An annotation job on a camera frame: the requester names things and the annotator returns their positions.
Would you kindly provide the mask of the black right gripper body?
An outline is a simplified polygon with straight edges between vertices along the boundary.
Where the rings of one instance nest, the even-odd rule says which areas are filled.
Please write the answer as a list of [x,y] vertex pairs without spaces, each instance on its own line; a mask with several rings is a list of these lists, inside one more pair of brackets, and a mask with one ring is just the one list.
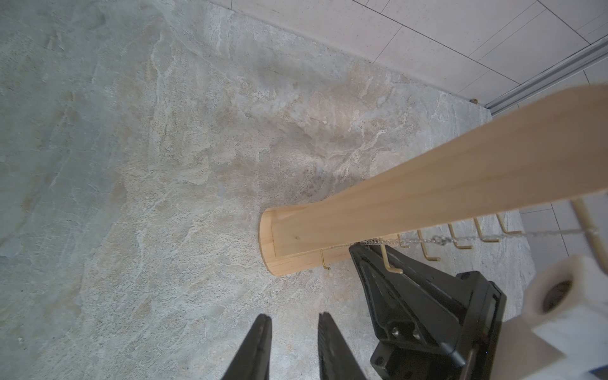
[[383,379],[487,379],[505,303],[480,272],[371,272],[370,362]]

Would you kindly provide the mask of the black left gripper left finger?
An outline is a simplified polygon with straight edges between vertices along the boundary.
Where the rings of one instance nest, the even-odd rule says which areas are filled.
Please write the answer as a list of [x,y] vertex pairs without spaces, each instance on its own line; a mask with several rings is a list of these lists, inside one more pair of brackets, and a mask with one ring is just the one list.
[[272,318],[259,314],[245,336],[222,380],[269,380]]

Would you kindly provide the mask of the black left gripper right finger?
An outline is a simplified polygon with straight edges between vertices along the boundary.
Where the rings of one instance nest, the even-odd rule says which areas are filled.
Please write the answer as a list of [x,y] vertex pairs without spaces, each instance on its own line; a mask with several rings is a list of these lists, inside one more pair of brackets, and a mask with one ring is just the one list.
[[321,380],[366,379],[328,312],[318,318],[318,362]]

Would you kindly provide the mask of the wooden jewelry display stand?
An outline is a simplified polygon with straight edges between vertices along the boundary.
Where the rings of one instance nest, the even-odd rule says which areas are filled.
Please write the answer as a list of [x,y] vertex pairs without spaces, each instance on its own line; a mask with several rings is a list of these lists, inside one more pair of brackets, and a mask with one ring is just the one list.
[[607,88],[541,99],[323,201],[261,215],[264,264],[285,276],[374,238],[607,189]]

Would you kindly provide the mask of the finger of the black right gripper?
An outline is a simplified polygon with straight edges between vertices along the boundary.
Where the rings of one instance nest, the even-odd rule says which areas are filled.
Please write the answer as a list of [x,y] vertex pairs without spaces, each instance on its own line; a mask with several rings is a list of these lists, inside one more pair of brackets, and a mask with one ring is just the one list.
[[432,354],[466,354],[464,337],[474,276],[449,275],[386,249],[390,272],[377,245],[348,249],[364,287],[375,335],[383,343]]

